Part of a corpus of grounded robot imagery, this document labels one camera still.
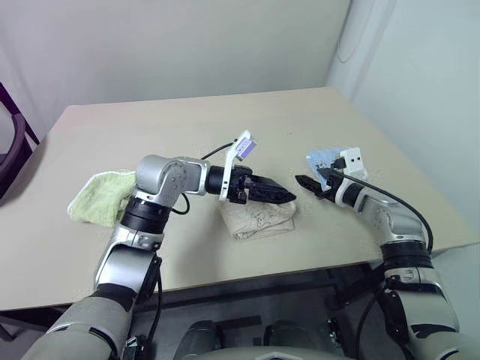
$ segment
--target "chair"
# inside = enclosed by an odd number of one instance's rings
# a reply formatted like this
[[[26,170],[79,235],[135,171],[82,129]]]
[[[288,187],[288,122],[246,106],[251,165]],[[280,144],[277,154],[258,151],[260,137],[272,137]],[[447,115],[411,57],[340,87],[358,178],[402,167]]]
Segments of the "chair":
[[[0,199],[17,177],[25,162],[32,155],[26,133],[38,145],[39,141],[5,87],[0,82],[0,102],[11,114],[15,134],[7,154],[0,154]]]

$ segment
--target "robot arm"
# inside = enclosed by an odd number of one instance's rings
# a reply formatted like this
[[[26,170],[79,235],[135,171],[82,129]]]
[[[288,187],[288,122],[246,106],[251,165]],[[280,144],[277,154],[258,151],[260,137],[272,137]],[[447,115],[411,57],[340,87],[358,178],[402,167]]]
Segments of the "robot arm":
[[[251,140],[248,132],[242,134],[232,146],[235,151],[240,151],[244,135]],[[94,292],[65,311],[23,359],[122,358],[134,304],[148,299],[160,278],[161,258],[156,251],[180,194],[226,191],[226,199],[243,204],[247,199],[286,203],[296,198],[271,179],[253,175],[251,169],[230,169],[232,162],[226,164],[230,177],[225,184],[224,168],[210,166],[208,161],[145,157],[136,169],[136,187],[124,215],[100,259]]]
[[[358,152],[355,159],[360,159],[359,149],[352,150]],[[408,359],[473,359],[480,349],[459,334],[458,318],[432,266],[421,220],[390,196],[335,170],[338,164],[343,168],[350,163],[345,160],[335,161],[334,169],[318,169],[327,179],[326,191],[306,175],[296,178],[320,199],[351,207],[373,230],[385,270],[385,291],[378,300],[388,335]]]

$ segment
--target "beige table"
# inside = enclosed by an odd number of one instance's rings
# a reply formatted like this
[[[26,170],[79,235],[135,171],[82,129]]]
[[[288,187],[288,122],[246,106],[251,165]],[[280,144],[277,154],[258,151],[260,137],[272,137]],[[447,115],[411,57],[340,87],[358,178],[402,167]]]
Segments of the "beige table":
[[[238,242],[215,196],[190,196],[190,214],[172,214],[166,226],[165,290],[379,259],[368,228],[350,209],[320,202],[295,182],[295,174],[311,173],[310,150],[332,146],[359,146],[371,182],[428,219],[436,250],[477,242],[425,175],[334,89],[70,106],[0,207],[0,310],[90,294],[111,229],[73,222],[67,205],[91,175],[133,169],[149,154],[201,157],[245,128],[259,145],[243,164],[298,196],[296,230]],[[223,154],[211,158],[222,161]]]

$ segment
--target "green towel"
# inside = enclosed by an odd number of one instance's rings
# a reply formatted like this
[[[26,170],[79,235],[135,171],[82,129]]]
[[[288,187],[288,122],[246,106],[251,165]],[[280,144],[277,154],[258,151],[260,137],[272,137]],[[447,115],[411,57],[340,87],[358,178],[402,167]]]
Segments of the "green towel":
[[[75,221],[114,227],[123,215],[134,186],[134,171],[98,173],[75,196],[67,212]]]

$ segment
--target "white wall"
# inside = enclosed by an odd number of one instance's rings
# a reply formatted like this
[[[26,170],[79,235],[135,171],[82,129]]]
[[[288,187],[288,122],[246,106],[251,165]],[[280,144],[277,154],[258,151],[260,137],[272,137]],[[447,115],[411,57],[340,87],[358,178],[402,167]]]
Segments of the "white wall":
[[[4,0],[0,79],[41,137],[70,104],[321,86],[348,4]]]
[[[421,167],[478,232],[480,2],[359,0],[355,9],[352,34],[363,37],[342,38],[349,49],[341,51],[356,51],[345,64],[334,60],[327,83]],[[433,264],[462,332],[480,340],[480,247],[450,250]]]

